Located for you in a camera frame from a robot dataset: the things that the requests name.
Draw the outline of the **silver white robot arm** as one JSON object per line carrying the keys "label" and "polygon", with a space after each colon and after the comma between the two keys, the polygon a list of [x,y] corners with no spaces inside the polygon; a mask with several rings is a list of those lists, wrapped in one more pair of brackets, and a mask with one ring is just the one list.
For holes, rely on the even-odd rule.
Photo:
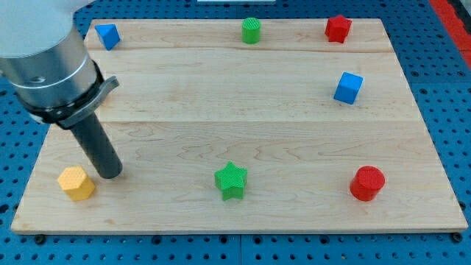
{"label": "silver white robot arm", "polygon": [[95,111],[119,83],[105,79],[73,21],[88,0],[2,1],[1,74],[40,123],[72,131],[101,177],[122,172]]}

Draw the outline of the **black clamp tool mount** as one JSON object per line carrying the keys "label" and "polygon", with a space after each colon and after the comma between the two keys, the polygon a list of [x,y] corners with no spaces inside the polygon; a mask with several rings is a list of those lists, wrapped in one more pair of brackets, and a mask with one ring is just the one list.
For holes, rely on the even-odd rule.
{"label": "black clamp tool mount", "polygon": [[93,61],[96,81],[90,89],[74,101],[59,107],[36,107],[22,100],[22,105],[38,123],[58,124],[68,130],[76,123],[91,115],[106,99],[107,95],[119,86],[116,77],[104,80],[98,64]]}

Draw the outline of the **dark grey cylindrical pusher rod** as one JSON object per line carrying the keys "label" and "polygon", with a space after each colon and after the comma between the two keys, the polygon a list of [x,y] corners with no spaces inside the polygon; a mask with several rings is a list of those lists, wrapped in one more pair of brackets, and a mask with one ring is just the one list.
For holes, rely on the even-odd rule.
{"label": "dark grey cylindrical pusher rod", "polygon": [[100,177],[113,179],[122,172],[122,163],[95,113],[76,123],[71,132]]}

